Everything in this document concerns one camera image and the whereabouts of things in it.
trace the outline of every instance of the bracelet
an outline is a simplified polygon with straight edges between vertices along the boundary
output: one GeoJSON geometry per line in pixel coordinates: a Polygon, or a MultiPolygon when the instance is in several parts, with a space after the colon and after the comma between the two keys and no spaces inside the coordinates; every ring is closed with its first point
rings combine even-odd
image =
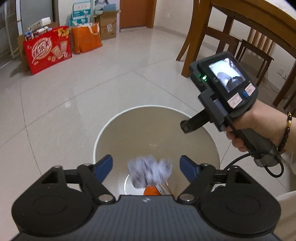
{"type": "Polygon", "coordinates": [[[290,127],[291,127],[291,122],[292,122],[292,115],[290,112],[287,113],[288,119],[287,119],[287,127],[285,129],[285,133],[283,136],[283,139],[281,140],[281,143],[279,144],[278,147],[278,152],[281,152],[283,148],[285,147],[285,144],[287,142],[287,139],[289,137],[289,132],[290,132],[290,127]]]}

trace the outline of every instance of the red cardboard box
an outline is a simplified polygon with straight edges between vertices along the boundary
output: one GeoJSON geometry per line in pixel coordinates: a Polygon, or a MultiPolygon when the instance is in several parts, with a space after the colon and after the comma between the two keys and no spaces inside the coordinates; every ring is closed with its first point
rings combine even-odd
{"type": "Polygon", "coordinates": [[[24,42],[29,67],[36,74],[72,57],[69,28],[61,26],[24,42]]]}

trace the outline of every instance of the orange tote bag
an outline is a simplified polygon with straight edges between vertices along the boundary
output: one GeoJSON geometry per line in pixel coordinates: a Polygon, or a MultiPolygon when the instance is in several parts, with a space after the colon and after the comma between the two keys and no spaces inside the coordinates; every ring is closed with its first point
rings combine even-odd
{"type": "Polygon", "coordinates": [[[71,29],[74,53],[85,53],[102,46],[98,23],[80,25],[71,29]]]}

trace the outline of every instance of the brown door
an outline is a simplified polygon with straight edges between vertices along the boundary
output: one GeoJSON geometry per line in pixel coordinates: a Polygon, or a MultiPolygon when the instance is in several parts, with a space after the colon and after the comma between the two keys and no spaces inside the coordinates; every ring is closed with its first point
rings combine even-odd
{"type": "Polygon", "coordinates": [[[120,28],[147,25],[149,0],[120,0],[120,28]]]}

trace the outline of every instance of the display screen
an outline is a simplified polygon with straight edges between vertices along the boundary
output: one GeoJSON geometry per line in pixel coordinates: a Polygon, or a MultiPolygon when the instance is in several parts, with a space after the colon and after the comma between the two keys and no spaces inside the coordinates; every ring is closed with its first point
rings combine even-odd
{"type": "Polygon", "coordinates": [[[209,65],[209,68],[220,80],[228,93],[246,80],[234,62],[229,58],[213,63],[209,65]]]}

